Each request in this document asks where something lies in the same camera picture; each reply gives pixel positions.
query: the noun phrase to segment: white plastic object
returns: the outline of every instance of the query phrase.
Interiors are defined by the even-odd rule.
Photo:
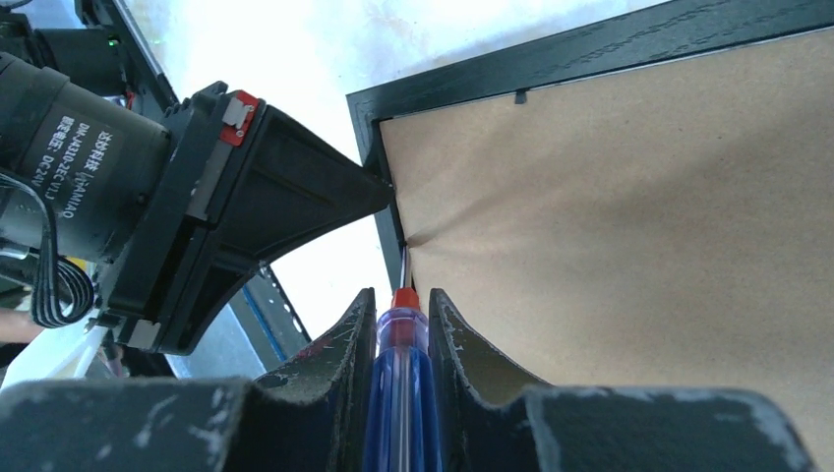
[[[107,333],[98,325],[85,332],[97,316],[92,310],[77,323],[45,329],[9,364],[0,391],[27,381],[83,378]]]

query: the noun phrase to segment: black cable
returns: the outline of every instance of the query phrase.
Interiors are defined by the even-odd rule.
[[[0,5],[0,8],[2,8],[4,11],[6,11],[8,13],[8,12],[11,12],[12,10],[17,10],[21,7],[26,7],[26,5],[28,5],[31,2],[32,2],[32,0],[21,0],[19,2],[10,3],[8,5]]]
[[[92,282],[77,265],[58,256],[58,238],[56,235],[55,213],[52,207],[41,196],[40,192],[15,174],[0,169],[0,186],[22,191],[32,197],[43,215],[43,232],[40,239],[40,250],[32,250],[31,255],[37,259],[34,275],[31,280],[31,317],[43,327],[60,327],[71,325],[92,308],[94,292]],[[0,267],[0,275],[26,276],[24,273],[8,273],[9,266],[14,271],[14,264],[7,262],[6,268]],[[26,272],[25,262],[18,265],[18,272]],[[72,311],[64,315],[61,310],[59,293],[65,289],[72,300]]]

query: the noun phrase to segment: cardboard panel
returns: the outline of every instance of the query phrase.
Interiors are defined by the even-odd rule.
[[[758,390],[834,469],[832,64],[827,30],[384,122],[424,301],[554,384]]]

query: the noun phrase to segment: black wooden frame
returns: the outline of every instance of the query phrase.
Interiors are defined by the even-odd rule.
[[[347,96],[360,156],[392,182],[380,122],[834,26],[834,0],[674,0]],[[391,286],[404,244],[396,203],[377,213]]]

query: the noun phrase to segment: blue cable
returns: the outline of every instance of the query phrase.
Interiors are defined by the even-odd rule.
[[[255,299],[252,298],[252,294],[249,293],[249,287],[244,285],[242,291],[243,298],[246,299],[246,304],[249,305],[249,308],[252,309],[252,313],[255,314],[255,319],[258,320],[258,323],[261,325],[261,329],[263,329],[264,333],[267,335],[269,345],[272,346],[272,350],[275,351],[275,355],[278,356],[278,360],[285,362],[286,355],[284,354],[284,351],[281,350],[281,346],[278,344],[278,340],[275,338],[274,333],[272,333],[272,329],[269,327],[269,324],[267,324],[267,319],[264,318],[264,314],[261,313],[261,308],[259,308],[258,304],[255,303]]]

